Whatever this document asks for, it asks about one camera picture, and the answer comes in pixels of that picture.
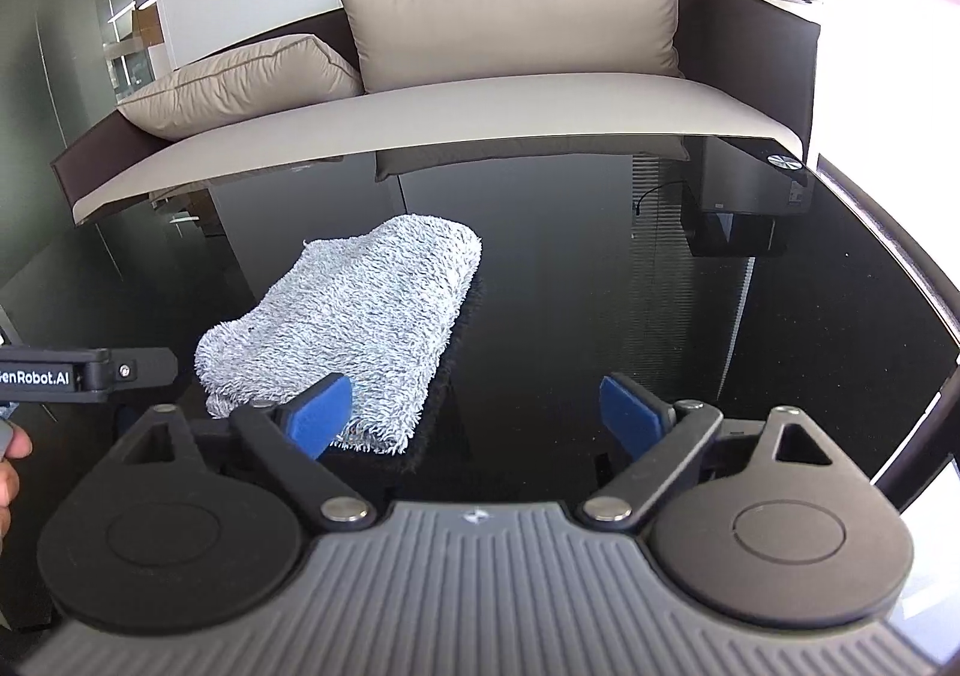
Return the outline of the person's left hand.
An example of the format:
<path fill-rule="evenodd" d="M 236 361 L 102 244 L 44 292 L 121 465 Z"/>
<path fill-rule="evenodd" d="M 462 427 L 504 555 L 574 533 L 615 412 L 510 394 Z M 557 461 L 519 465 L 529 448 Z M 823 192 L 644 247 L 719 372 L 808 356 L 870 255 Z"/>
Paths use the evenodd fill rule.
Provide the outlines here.
<path fill-rule="evenodd" d="M 0 461 L 0 534 L 7 536 L 11 527 L 11 504 L 20 494 L 21 481 L 14 460 L 23 460 L 32 453 L 31 437 L 16 424 L 2 421 L 2 461 Z"/>

